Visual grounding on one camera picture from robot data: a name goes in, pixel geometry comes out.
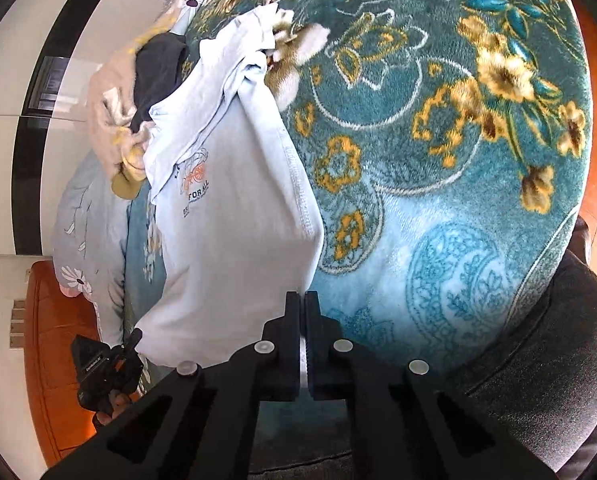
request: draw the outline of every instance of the printed logo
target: printed logo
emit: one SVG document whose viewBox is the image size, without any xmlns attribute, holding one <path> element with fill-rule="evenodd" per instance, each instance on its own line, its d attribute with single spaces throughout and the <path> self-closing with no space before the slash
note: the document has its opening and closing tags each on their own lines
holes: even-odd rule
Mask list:
<svg viewBox="0 0 597 480">
<path fill-rule="evenodd" d="M 208 190 L 209 182 L 205 178 L 205 163 L 208 160 L 208 150 L 201 148 L 188 160 L 179 165 L 177 178 L 181 184 L 180 194 L 187 195 L 187 206 L 182 210 L 183 218 L 190 213 L 190 204 L 203 198 Z"/>
</svg>

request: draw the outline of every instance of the screw head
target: screw head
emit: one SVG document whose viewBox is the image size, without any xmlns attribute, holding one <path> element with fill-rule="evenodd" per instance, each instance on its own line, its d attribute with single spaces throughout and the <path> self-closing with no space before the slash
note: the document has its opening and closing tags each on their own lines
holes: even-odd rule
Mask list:
<svg viewBox="0 0 597 480">
<path fill-rule="evenodd" d="M 183 361 L 176 367 L 179 375 L 194 375 L 198 371 L 198 365 L 194 361 Z"/>
<path fill-rule="evenodd" d="M 269 354 L 274 351 L 274 343 L 272 341 L 259 341 L 254 345 L 254 350 L 259 354 Z"/>
<path fill-rule="evenodd" d="M 354 348 L 352 341 L 348 341 L 347 339 L 339 339 L 335 341 L 334 346 L 337 352 L 349 352 Z"/>
<path fill-rule="evenodd" d="M 410 361 L 410 364 L 408 364 L 407 367 L 416 375 L 425 375 L 430 371 L 430 365 L 421 359 Z"/>
</svg>

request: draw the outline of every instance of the wooden furniture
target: wooden furniture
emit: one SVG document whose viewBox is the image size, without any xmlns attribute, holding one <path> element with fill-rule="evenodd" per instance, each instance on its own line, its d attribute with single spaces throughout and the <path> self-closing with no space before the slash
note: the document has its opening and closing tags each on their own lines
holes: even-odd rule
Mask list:
<svg viewBox="0 0 597 480">
<path fill-rule="evenodd" d="M 70 345 L 76 334 L 98 339 L 96 313 L 83 295 L 66 298 L 51 261 L 32 266 L 24 327 L 25 378 L 38 443 L 48 466 L 96 433 L 78 405 Z"/>
</svg>

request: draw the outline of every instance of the plush blanket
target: plush blanket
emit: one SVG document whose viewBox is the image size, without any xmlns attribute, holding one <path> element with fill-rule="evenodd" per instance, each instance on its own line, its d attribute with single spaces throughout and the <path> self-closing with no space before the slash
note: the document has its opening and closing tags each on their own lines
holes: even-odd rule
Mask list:
<svg viewBox="0 0 597 480">
<path fill-rule="evenodd" d="M 466 362 L 535 304 L 583 195 L 591 88 L 569 0 L 205 0 L 185 72 L 272 1 L 288 13 L 266 82 L 323 216 L 324 314 L 386 358 Z"/>
</svg>

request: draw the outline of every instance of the white daisy print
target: white daisy print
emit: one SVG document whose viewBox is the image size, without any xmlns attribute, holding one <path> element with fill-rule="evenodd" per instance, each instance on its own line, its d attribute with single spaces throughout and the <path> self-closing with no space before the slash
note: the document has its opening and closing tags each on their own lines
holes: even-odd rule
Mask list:
<svg viewBox="0 0 597 480">
<path fill-rule="evenodd" d="M 183 0 L 185 6 L 181 9 L 178 21 L 172 27 L 172 32 L 175 34 L 185 34 L 187 28 L 192 22 L 192 18 L 196 15 L 198 8 L 203 4 L 204 0 Z"/>
<path fill-rule="evenodd" d="M 63 274 L 63 278 L 67 280 L 67 286 L 82 292 L 87 299 L 92 296 L 92 287 L 87 283 L 82 271 L 78 269 L 70 269 L 69 267 L 61 267 L 60 270 Z"/>
</svg>

